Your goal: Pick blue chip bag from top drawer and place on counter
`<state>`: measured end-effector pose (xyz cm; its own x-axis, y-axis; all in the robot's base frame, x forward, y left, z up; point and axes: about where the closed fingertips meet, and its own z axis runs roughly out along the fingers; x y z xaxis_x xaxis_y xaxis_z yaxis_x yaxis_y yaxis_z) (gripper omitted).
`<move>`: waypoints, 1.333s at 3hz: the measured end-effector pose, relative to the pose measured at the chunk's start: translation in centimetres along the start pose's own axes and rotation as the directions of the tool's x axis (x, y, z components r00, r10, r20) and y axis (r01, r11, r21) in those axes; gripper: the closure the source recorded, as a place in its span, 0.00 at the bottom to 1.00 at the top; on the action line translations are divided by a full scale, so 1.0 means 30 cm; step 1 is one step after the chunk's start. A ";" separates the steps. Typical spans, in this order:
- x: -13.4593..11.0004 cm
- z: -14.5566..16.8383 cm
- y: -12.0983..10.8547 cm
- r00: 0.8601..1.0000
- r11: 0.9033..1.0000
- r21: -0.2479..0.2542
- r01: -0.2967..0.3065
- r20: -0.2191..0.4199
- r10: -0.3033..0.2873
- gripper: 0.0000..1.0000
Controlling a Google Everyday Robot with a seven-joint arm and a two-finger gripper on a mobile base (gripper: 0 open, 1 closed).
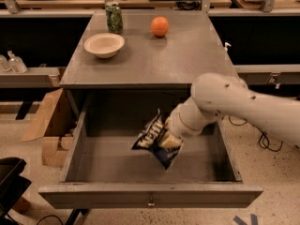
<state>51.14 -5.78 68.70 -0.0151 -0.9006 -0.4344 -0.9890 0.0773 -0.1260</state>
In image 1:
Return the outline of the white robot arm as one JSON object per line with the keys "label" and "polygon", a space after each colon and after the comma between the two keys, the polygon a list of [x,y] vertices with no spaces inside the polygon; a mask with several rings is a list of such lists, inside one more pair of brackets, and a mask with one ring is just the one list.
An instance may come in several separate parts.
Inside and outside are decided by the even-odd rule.
{"label": "white robot arm", "polygon": [[300,101],[256,93],[239,79],[217,73],[200,75],[190,97],[171,112],[167,130],[187,139],[225,115],[248,121],[294,147],[300,146]]}

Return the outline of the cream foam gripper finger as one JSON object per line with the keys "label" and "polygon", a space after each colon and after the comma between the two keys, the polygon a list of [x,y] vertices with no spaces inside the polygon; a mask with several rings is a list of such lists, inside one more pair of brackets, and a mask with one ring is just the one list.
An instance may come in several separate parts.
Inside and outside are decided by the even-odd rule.
{"label": "cream foam gripper finger", "polygon": [[182,140],[173,136],[169,131],[164,133],[158,142],[158,146],[163,149],[171,149],[175,147],[180,147],[181,145]]}

